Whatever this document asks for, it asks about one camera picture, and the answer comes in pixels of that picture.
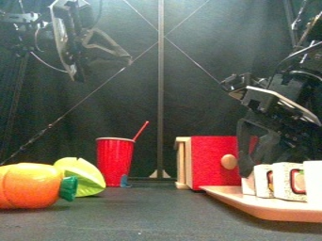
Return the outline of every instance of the black curtain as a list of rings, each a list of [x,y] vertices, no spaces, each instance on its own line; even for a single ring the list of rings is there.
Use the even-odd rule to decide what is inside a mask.
[[[98,0],[88,3],[100,15],[98,27],[135,62],[120,73],[118,68],[95,66],[87,82],[78,83],[30,57],[7,157],[50,123],[63,119],[10,163],[51,164],[62,157],[76,156],[95,164],[96,138],[133,138],[150,121],[135,144],[130,173],[133,177],[149,177],[158,168],[162,55],[163,169],[175,177],[175,138],[235,135],[237,120],[245,116],[246,110],[221,90],[219,82],[233,73],[269,77],[290,53],[283,2],[166,0],[163,53],[158,48],[159,1],[103,1],[102,11]],[[38,54],[62,68],[54,55]]]

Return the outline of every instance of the wooden tray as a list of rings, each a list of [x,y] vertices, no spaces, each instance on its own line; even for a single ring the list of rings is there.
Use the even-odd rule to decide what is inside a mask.
[[[241,186],[201,186],[217,200],[227,203],[253,216],[278,221],[322,222],[322,203],[313,205],[301,201],[263,199],[243,195]]]

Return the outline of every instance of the red plastic cup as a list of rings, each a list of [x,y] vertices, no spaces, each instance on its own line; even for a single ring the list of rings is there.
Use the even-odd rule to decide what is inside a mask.
[[[135,141],[133,139],[102,137],[96,139],[96,167],[107,186],[120,186],[128,176]]]

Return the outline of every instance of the black table surface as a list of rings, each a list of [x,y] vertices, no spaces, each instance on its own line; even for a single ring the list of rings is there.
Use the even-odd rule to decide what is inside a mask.
[[[174,182],[133,182],[46,209],[0,210],[2,241],[302,241],[321,234],[320,223],[262,220]]]

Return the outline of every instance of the drinking straw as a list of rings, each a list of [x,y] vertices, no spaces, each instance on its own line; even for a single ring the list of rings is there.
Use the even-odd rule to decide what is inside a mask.
[[[138,139],[138,137],[139,137],[139,135],[141,135],[141,133],[142,133],[142,131],[145,130],[145,128],[146,128],[146,126],[149,125],[149,121],[145,123],[145,125],[141,127],[141,129],[139,129],[139,131],[138,131],[138,133],[137,133],[137,136],[134,137],[134,141],[137,141],[137,139]]]

